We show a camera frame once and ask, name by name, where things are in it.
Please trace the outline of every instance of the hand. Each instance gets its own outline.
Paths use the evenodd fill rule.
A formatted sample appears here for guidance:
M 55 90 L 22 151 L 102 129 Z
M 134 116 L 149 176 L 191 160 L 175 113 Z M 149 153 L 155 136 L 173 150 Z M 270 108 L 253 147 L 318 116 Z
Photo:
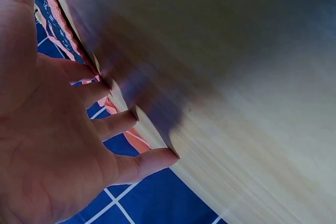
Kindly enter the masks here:
M 34 0 L 0 0 L 0 220 L 55 223 L 79 212 L 105 187 L 131 184 L 171 166 L 169 149 L 118 156 L 102 141 L 134 126 L 123 112 L 90 120 L 107 95 L 82 64 L 37 53 Z

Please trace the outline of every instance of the fabric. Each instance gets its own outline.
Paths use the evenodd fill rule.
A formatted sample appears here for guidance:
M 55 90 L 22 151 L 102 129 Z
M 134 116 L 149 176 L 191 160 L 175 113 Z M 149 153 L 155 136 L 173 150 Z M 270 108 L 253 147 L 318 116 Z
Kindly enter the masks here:
M 80 43 L 73 34 L 72 29 L 68 26 L 57 0 L 35 0 L 35 4 L 38 12 L 41 14 L 39 15 L 39 20 L 46 30 L 48 39 L 61 48 L 70 60 L 87 64 L 97 74 L 97 78 L 100 78 L 95 66 L 91 64 L 85 52 L 81 50 Z M 104 104 L 111 114 L 119 112 L 117 107 L 108 98 L 102 99 L 99 103 L 101 105 Z M 150 149 L 149 144 L 134 129 L 124 134 L 129 143 L 139 153 Z

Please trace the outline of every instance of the blue fabric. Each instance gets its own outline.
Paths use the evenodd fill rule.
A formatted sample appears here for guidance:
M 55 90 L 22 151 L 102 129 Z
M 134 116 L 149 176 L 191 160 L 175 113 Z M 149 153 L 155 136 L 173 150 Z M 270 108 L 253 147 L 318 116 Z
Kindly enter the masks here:
M 137 223 L 212 223 L 217 218 L 170 169 L 141 181 L 120 204 Z
M 70 41 L 66 37 L 64 31 L 60 28 L 57 21 L 54 19 L 51 9 L 48 5 L 46 0 L 35 0 L 35 4 L 38 6 L 42 16 L 47 21 L 47 31 L 50 36 L 53 36 L 52 32 L 50 31 L 50 27 L 56 36 L 56 39 L 62 43 L 62 45 L 75 57 L 75 60 L 84 63 L 83 59 L 75 52 L 72 48 Z

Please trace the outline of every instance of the wood grain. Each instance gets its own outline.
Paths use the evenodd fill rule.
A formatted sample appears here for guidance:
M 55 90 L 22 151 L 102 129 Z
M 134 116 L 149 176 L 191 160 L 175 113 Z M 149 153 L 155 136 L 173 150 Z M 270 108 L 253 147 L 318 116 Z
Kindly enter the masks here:
M 116 105 L 228 223 L 334 223 L 335 0 L 60 2 Z

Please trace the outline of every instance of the light wood surface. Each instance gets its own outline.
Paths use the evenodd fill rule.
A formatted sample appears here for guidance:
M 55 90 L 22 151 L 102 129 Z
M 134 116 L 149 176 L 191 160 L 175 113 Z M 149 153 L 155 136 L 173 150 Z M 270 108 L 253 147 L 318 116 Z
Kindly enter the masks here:
M 228 223 L 335 223 L 336 0 L 60 0 L 139 133 Z

